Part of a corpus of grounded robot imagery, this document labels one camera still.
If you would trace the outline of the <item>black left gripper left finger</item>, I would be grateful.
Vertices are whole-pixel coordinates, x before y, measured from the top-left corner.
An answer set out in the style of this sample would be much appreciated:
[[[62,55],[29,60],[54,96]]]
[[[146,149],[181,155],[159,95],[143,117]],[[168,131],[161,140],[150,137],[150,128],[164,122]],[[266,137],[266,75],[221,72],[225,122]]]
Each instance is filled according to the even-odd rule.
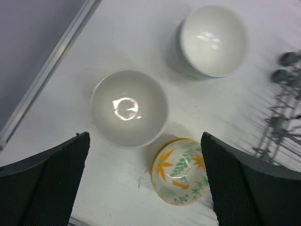
[[[88,132],[2,166],[0,224],[2,226],[66,226],[90,148]]]

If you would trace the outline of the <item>light blue bowl rack end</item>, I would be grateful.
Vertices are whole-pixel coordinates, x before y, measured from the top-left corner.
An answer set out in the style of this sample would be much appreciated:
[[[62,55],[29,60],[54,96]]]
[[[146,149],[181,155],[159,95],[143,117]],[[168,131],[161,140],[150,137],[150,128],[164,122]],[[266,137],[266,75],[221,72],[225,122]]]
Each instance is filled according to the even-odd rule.
[[[248,47],[244,24],[232,10],[202,6],[179,24],[174,56],[183,73],[197,81],[219,79],[237,70]]]

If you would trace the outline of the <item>orange green floral bowl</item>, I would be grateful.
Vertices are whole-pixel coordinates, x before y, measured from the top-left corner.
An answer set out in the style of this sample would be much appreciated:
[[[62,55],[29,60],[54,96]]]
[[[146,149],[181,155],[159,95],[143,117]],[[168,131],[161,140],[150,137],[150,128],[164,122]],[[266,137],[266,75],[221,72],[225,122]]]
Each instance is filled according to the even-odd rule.
[[[180,137],[166,142],[150,169],[154,190],[169,204],[191,205],[210,191],[201,145],[195,140]]]

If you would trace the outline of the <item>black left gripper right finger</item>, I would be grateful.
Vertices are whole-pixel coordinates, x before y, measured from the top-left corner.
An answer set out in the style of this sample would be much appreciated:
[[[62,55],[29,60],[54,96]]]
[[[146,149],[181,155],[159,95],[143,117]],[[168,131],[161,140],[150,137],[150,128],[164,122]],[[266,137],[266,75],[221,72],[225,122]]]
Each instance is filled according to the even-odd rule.
[[[200,142],[221,226],[299,226],[301,174],[204,132]]]

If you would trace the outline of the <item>plain beige bowl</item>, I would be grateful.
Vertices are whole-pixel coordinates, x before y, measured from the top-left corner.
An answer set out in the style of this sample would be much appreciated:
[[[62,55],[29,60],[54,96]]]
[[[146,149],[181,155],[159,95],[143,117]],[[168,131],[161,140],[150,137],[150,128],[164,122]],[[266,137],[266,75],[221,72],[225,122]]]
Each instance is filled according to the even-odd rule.
[[[93,89],[90,115],[103,140],[119,148],[135,149],[163,134],[169,103],[156,79],[137,70],[118,70]]]

